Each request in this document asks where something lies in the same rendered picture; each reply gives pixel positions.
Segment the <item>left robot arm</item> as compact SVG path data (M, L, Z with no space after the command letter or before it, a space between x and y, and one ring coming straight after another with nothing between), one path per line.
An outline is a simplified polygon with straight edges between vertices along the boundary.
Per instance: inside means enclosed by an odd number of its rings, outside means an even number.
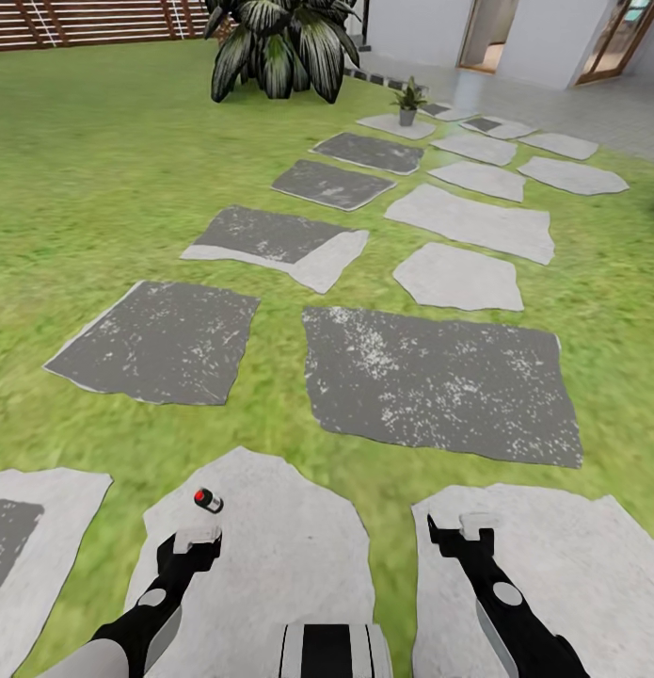
M179 631L192 575L209 572L220 557L221 536L218 525L179 528L158 549L159 576L136 607L36 678L144 678Z

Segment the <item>insectifuge atomizer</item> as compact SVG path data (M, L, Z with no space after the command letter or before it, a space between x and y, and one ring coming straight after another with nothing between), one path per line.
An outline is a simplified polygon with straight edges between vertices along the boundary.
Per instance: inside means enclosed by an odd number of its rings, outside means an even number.
M215 514L216 511L221 507L222 503L218 496L214 495L213 492L203 489L200 491L201 498L194 496L194 502L203 509Z

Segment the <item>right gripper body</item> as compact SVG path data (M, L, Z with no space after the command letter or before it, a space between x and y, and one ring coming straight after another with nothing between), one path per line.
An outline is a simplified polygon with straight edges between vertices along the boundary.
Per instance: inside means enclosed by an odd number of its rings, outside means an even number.
M494 555L494 534L489 528L480 528L480 540L467 541L459 534L459 530L439 529L439 551L443 557L457 557L463 570L473 558Z

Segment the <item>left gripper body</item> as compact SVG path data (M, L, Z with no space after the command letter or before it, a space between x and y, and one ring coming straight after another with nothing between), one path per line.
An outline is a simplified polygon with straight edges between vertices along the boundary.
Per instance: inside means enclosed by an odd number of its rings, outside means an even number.
M163 573L169 568L179 568L186 573L188 581L196 572L209 572L213 565L213 544L212 542L193 542L193 547L186 553L173 553L174 545L162 545L158 549L157 572Z

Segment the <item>robot trunk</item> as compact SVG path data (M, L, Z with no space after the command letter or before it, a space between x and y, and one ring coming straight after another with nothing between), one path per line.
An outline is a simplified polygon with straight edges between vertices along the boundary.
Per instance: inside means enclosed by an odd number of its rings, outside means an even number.
M274 623L260 678L393 678L379 624Z

